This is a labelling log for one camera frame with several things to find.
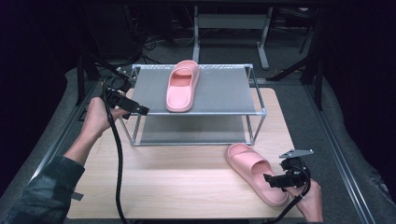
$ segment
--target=human hand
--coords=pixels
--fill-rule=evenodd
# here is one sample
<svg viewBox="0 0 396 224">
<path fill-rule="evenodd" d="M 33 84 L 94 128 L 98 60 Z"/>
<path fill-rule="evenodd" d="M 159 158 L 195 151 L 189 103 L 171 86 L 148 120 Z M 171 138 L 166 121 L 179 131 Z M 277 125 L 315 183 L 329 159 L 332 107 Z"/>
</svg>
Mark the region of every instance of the human hand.
<svg viewBox="0 0 396 224">
<path fill-rule="evenodd" d="M 300 195 L 303 189 L 304 186 L 300 188 L 285 188 L 292 197 Z M 296 206 L 307 222 L 323 222 L 321 187 L 317 181 L 311 179 L 310 190 Z"/>
<path fill-rule="evenodd" d="M 123 109 L 110 109 L 113 119 L 116 120 L 124 114 L 129 113 Z M 107 120 L 107 112 L 105 108 L 105 102 L 99 98 L 94 97 L 91 99 L 90 106 L 88 108 L 87 116 L 82 125 L 81 135 L 87 135 L 95 139 L 102 136 L 102 133 L 110 127 Z"/>
</svg>

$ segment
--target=black cable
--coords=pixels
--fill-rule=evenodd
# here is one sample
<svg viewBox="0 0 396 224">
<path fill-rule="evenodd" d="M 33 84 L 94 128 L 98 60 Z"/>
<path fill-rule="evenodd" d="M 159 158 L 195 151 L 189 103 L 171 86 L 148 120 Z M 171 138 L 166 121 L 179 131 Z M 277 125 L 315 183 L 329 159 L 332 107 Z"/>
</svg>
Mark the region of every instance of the black cable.
<svg viewBox="0 0 396 224">
<path fill-rule="evenodd" d="M 120 191 L 121 191 L 121 183 L 122 183 L 122 165 L 123 165 L 122 145 L 121 145 L 119 132 L 117 131 L 117 127 L 114 122 L 113 116 L 111 115 L 110 106 L 108 105 L 108 101 L 106 98 L 106 81 L 107 81 L 107 78 L 104 80 L 104 83 L 103 83 L 103 95 L 104 95 L 103 99 L 105 102 L 105 108 L 106 108 L 106 112 L 107 112 L 107 120 L 108 120 L 108 123 L 110 123 L 111 130 L 113 131 L 114 138 L 115 138 L 116 144 L 117 144 L 117 151 L 119 154 L 119 169 L 118 169 L 117 188 L 116 188 L 116 205 L 117 205 L 117 210 L 119 212 L 120 219 L 121 219 L 122 223 L 127 224 L 127 221 L 126 221 L 125 216 L 122 212 L 122 207 L 121 207 L 121 203 L 120 203 Z"/>
<path fill-rule="evenodd" d="M 286 208 L 282 211 L 282 213 L 280 213 L 280 215 L 272 220 L 268 220 L 266 222 L 264 222 L 264 224 L 273 224 L 273 223 L 277 223 L 278 221 L 280 221 L 289 211 L 290 209 L 296 205 L 297 203 L 300 202 L 301 199 L 304 198 L 304 196 L 308 193 L 308 191 L 311 189 L 311 179 L 310 176 L 300 167 L 297 166 L 291 166 L 292 168 L 295 168 L 297 170 L 300 170 L 308 179 L 307 183 L 305 184 L 305 187 L 303 189 L 303 191 L 301 192 L 300 195 L 296 196 L 293 201 L 291 201 L 291 203 L 288 204 L 288 206 L 286 206 Z"/>
</svg>

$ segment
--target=background table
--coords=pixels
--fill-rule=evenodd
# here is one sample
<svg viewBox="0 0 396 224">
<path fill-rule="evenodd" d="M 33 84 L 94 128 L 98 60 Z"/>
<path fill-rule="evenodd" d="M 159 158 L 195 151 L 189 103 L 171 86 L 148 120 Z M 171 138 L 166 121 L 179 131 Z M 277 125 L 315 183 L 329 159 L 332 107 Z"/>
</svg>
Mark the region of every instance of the background table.
<svg viewBox="0 0 396 224">
<path fill-rule="evenodd" d="M 282 175 L 278 156 L 293 148 L 293 143 L 275 92 L 261 92 L 268 115 L 253 148 Z M 124 155 L 120 200 L 125 217 L 261 218 L 277 217 L 283 211 L 284 207 L 264 203 L 231 168 L 225 160 L 227 145 L 131 147 L 120 123 L 117 125 Z M 92 148 L 76 187 L 83 197 L 72 201 L 69 218 L 119 217 L 117 167 L 116 144 L 107 130 Z M 296 208 L 288 213 L 288 217 L 301 216 Z"/>
</svg>

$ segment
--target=pink slipper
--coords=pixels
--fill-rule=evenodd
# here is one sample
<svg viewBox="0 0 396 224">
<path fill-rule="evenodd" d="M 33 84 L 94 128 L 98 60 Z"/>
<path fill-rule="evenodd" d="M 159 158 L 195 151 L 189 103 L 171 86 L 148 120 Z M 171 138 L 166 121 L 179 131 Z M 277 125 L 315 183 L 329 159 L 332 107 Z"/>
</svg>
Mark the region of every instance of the pink slipper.
<svg viewBox="0 0 396 224">
<path fill-rule="evenodd" d="M 199 67 L 195 61 L 178 63 L 169 77 L 166 93 L 166 109 L 185 112 L 192 107 L 195 86 L 199 78 Z"/>
<path fill-rule="evenodd" d="M 271 206 L 282 206 L 288 200 L 288 193 L 271 188 L 263 174 L 276 175 L 270 163 L 251 147 L 237 143 L 231 145 L 226 153 L 227 162 L 256 191 L 262 200 Z"/>
</svg>

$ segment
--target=silver bracket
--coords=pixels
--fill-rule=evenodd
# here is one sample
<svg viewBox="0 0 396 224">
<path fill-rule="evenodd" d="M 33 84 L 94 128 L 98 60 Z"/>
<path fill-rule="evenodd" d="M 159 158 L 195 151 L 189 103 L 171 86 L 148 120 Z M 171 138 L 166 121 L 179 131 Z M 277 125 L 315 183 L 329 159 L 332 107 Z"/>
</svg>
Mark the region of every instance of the silver bracket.
<svg viewBox="0 0 396 224">
<path fill-rule="evenodd" d="M 295 158 L 295 157 L 302 157 L 302 156 L 307 156 L 314 154 L 314 150 L 309 149 L 309 150 L 299 150 L 299 149 L 291 149 L 290 151 L 283 153 L 282 155 L 279 156 L 279 158 Z"/>
</svg>

